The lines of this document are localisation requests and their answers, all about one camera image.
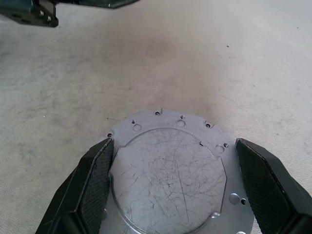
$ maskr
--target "small hole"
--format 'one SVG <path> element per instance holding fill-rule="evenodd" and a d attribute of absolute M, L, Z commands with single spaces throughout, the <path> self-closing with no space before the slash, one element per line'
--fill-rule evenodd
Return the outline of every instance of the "small hole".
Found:
<path fill-rule="evenodd" d="M 30 21 L 29 20 L 26 20 L 26 19 L 22 19 L 21 20 L 23 23 L 30 23 Z"/>
<path fill-rule="evenodd" d="M 15 18 L 21 18 L 21 16 L 16 15 L 16 14 L 12 14 L 12 16 L 15 17 Z"/>

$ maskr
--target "gray floor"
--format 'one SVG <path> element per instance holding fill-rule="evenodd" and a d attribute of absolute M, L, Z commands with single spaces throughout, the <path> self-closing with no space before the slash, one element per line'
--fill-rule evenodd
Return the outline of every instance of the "gray floor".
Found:
<path fill-rule="evenodd" d="M 0 232 L 33 233 L 110 126 L 160 107 L 265 146 L 312 194 L 311 8 L 142 0 L 62 5 L 55 29 L 0 21 Z"/>

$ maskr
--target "silver metal disc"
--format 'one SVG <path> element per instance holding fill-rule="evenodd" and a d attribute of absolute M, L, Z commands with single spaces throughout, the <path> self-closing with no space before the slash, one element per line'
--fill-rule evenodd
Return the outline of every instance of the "silver metal disc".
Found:
<path fill-rule="evenodd" d="M 115 125 L 100 234 L 250 233 L 234 142 L 205 119 L 143 111 Z"/>

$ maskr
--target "metal plate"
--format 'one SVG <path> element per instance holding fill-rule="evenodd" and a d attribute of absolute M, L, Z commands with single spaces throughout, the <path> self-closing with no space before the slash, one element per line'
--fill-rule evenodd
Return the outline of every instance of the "metal plate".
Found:
<path fill-rule="evenodd" d="M 100 234 L 251 232 L 254 215 L 235 145 L 218 126 L 149 110 L 115 125 L 109 136 L 115 159 Z"/>

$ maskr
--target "black plastic part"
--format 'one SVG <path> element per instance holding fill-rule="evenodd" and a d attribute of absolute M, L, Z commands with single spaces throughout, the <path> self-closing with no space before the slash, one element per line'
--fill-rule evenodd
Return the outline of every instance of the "black plastic part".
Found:
<path fill-rule="evenodd" d="M 36 234 L 97 234 L 109 193 L 114 141 L 90 148 L 55 193 Z"/>
<path fill-rule="evenodd" d="M 312 198 L 265 148 L 236 140 L 248 201 L 263 234 L 311 234 Z"/>
<path fill-rule="evenodd" d="M 59 0 L 62 3 L 116 9 L 139 0 Z"/>
<path fill-rule="evenodd" d="M 55 5 L 53 0 L 0 0 L 0 14 L 20 24 L 56 27 Z"/>

